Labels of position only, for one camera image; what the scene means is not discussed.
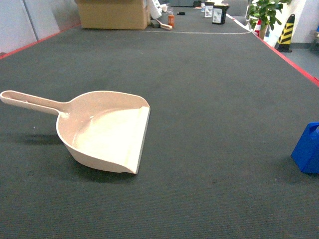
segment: potted plant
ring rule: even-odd
[[[255,28],[258,19],[261,19],[261,30],[259,37],[264,39],[267,27],[274,30],[274,24],[282,23],[276,18],[277,11],[281,12],[284,3],[290,4],[292,0],[253,0],[249,6],[250,24]]]

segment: dustpan handle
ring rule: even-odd
[[[3,91],[0,94],[0,99],[8,105],[40,111],[56,116],[63,111],[65,104],[37,96],[27,95],[17,91]]]

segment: green leaves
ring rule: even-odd
[[[290,3],[291,0],[255,0],[250,5],[249,15],[254,17],[251,19],[252,28],[255,27],[258,19],[261,19],[262,25],[261,28],[265,28],[266,25],[269,25],[272,30],[274,30],[274,24],[282,23],[276,18],[276,11],[282,11],[284,3]]]

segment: blue container handle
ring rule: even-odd
[[[308,124],[307,128],[309,129],[309,136],[312,139],[316,139],[319,136],[319,122],[311,122]]]

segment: yellow and black striped post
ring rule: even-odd
[[[291,44],[291,37],[293,35],[294,23],[295,15],[291,14],[287,20],[283,32],[281,33],[281,36],[275,45],[275,49],[277,49],[279,52],[292,52],[289,47]]]

